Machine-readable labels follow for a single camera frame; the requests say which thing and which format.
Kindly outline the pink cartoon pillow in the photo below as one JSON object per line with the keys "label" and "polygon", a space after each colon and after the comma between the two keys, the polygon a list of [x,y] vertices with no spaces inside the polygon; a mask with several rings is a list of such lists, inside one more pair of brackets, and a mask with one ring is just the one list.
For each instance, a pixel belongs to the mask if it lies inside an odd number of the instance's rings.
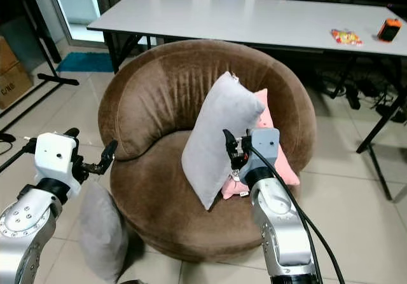
{"label": "pink cartoon pillow", "polygon": [[[262,89],[254,93],[256,98],[258,98],[266,107],[257,121],[258,128],[274,128],[273,119],[270,115],[270,109],[268,108],[267,93],[267,89]],[[285,156],[281,145],[277,148],[277,159],[274,162],[274,167],[276,168],[277,173],[281,175],[283,182],[287,185],[300,185],[300,179],[291,169],[287,156]],[[235,180],[231,175],[227,177],[226,182],[221,189],[222,199],[229,199],[233,195],[245,196],[248,195],[248,192],[249,188]]]}

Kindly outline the red yellow snack packet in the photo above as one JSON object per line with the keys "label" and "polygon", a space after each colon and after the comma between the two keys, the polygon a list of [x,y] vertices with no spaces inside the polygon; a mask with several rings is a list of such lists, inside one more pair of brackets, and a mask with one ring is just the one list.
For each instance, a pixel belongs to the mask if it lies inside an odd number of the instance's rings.
{"label": "red yellow snack packet", "polygon": [[355,34],[354,31],[348,29],[331,29],[331,36],[338,44],[350,45],[350,46],[362,46],[363,40]]}

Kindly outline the brown cardboard box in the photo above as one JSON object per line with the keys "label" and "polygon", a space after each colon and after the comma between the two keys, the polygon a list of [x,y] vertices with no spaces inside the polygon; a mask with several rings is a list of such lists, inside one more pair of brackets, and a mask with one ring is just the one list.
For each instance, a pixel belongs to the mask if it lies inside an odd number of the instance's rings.
{"label": "brown cardboard box", "polygon": [[0,39],[0,109],[8,109],[17,100],[18,60],[5,37]]}

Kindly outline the blue floor mat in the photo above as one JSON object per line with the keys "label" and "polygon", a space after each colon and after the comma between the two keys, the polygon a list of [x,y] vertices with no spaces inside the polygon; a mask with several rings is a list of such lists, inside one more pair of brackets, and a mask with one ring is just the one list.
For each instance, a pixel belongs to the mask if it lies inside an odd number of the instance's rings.
{"label": "blue floor mat", "polygon": [[107,53],[70,52],[57,67],[58,72],[114,72]]}

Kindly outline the orange black device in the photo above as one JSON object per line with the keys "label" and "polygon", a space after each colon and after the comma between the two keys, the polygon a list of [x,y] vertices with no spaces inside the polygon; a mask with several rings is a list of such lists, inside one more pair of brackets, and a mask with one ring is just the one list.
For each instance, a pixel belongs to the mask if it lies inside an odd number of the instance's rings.
{"label": "orange black device", "polygon": [[377,40],[388,43],[392,42],[395,40],[401,26],[401,20],[398,18],[387,18],[379,29],[378,34],[376,34]]}

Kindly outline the black power strip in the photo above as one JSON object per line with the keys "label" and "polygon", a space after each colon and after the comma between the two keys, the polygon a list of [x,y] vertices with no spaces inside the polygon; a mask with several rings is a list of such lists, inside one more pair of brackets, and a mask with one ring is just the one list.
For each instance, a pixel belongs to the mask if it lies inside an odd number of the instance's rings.
{"label": "black power strip", "polygon": [[352,84],[343,85],[344,97],[348,101],[349,106],[353,110],[359,110],[361,108],[361,102],[359,99],[358,89]]}

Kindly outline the grey pillow with zipper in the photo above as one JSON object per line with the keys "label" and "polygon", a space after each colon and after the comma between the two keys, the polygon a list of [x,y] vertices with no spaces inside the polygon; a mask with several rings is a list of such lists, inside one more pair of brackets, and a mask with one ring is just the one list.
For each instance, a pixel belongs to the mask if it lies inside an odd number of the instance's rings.
{"label": "grey pillow with zipper", "polygon": [[205,211],[231,172],[226,150],[227,129],[243,136],[254,128],[265,105],[231,72],[224,72],[206,95],[181,154],[181,168]]}

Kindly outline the plain grey pillow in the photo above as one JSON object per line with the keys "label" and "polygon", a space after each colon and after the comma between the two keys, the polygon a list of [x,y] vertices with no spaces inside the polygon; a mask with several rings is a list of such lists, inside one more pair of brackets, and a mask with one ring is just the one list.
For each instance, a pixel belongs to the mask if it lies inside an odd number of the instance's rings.
{"label": "plain grey pillow", "polygon": [[83,188],[79,211],[79,246],[90,270],[107,284],[116,284],[128,251],[128,233],[109,191],[98,182]]}

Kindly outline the brown round sofa chair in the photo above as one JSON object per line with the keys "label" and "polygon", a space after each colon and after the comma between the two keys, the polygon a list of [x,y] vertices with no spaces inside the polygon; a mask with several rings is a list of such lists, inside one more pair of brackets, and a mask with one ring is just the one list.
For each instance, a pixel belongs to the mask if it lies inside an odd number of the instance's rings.
{"label": "brown round sofa chair", "polygon": [[146,244],[178,260],[230,260],[262,241],[249,199],[218,196],[206,209],[181,168],[206,95],[225,72],[251,92],[267,91],[282,152],[300,173],[316,144],[313,104],[291,69],[248,46],[204,39],[157,46],[125,64],[100,103],[100,136],[119,142],[111,196]]}

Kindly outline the black metal stand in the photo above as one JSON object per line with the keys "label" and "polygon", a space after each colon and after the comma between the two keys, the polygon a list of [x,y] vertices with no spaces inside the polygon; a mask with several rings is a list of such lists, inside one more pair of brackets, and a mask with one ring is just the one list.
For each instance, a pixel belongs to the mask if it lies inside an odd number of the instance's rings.
{"label": "black metal stand", "polygon": [[44,18],[41,16],[40,13],[35,9],[37,3],[36,0],[11,0],[15,5],[17,5],[18,8],[22,10],[22,14],[24,16],[24,20],[26,21],[28,28],[33,34],[33,37],[35,37],[35,42],[37,43],[37,47],[45,59],[45,63],[48,64],[50,68],[50,74],[46,73],[38,73],[37,78],[41,80],[41,82],[35,86],[32,87],[31,90],[25,93],[25,95],[22,95],[15,103],[12,103],[11,106],[7,107],[6,110],[3,110],[0,112],[0,119],[3,118],[3,116],[8,115],[9,112],[11,112],[12,109],[14,109],[19,103],[23,102],[29,96],[31,96],[33,93],[37,92],[41,88],[44,87],[44,85],[48,83],[53,83],[55,86],[49,90],[49,92],[44,93],[40,98],[38,98],[37,101],[33,102],[31,105],[29,105],[26,110],[23,110],[18,116],[6,124],[2,129],[0,129],[1,134],[7,134],[8,130],[11,129],[12,126],[17,124],[24,116],[26,116],[29,112],[31,112],[35,107],[38,106],[41,102],[46,100],[50,95],[52,95],[53,92],[56,92],[56,90],[61,89],[62,86],[64,85],[71,85],[71,86],[78,86],[79,81],[76,79],[69,79],[69,78],[63,78],[60,77],[58,72],[56,72],[55,66],[53,66],[53,61],[52,58],[50,57],[50,53],[47,51],[47,46],[48,46],[48,37],[47,37],[47,30],[46,29],[41,29],[40,27],[45,24]]}

